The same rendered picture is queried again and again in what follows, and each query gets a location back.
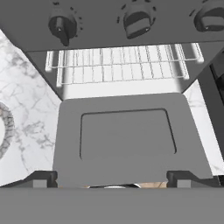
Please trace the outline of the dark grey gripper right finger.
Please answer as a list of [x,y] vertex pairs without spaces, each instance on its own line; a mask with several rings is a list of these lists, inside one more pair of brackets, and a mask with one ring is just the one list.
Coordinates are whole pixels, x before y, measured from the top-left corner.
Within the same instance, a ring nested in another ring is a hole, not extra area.
[[168,171],[166,173],[168,188],[208,188],[220,187],[217,178],[201,179],[190,171]]

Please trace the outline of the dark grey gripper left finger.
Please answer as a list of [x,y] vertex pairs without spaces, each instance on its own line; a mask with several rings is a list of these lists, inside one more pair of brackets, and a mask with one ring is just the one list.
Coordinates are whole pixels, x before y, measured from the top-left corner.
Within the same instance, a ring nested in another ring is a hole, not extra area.
[[35,171],[28,177],[9,183],[8,187],[51,188],[58,187],[56,171]]

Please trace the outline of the grey toaster oven door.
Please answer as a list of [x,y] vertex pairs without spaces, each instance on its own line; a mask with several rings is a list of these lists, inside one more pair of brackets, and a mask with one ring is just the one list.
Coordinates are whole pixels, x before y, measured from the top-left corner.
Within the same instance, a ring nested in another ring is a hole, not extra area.
[[53,169],[63,187],[164,181],[168,171],[212,176],[179,93],[63,101]]

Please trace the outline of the dark pointed oven knob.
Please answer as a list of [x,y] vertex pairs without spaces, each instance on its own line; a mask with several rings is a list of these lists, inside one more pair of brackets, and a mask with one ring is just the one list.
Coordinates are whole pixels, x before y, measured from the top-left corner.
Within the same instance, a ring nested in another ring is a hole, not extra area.
[[69,46],[70,39],[77,34],[77,21],[74,15],[61,8],[53,9],[48,27],[52,35],[58,38],[63,46]]

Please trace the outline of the grey toaster oven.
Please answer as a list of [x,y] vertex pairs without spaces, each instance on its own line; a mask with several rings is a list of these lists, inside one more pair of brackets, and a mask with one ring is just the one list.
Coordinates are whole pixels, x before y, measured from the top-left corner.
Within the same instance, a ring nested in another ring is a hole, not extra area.
[[[22,50],[57,96],[56,74],[45,71],[46,53],[121,46],[199,43],[205,62],[189,67],[190,78],[179,83],[185,92],[214,58],[224,50],[224,31],[197,31],[196,13],[207,2],[224,0],[0,0],[0,30]],[[151,27],[144,35],[127,39],[123,17],[132,4],[150,11]],[[48,22],[53,9],[71,12],[77,34],[63,46],[52,35]]]

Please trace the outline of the dark grey oven knob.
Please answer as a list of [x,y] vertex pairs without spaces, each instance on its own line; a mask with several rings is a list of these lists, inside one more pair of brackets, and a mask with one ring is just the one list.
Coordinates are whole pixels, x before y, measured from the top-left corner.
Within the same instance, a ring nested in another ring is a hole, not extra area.
[[123,27],[127,39],[144,35],[151,28],[151,13],[143,4],[132,4],[124,14]]
[[207,2],[196,13],[194,26],[198,32],[224,31],[224,2]]

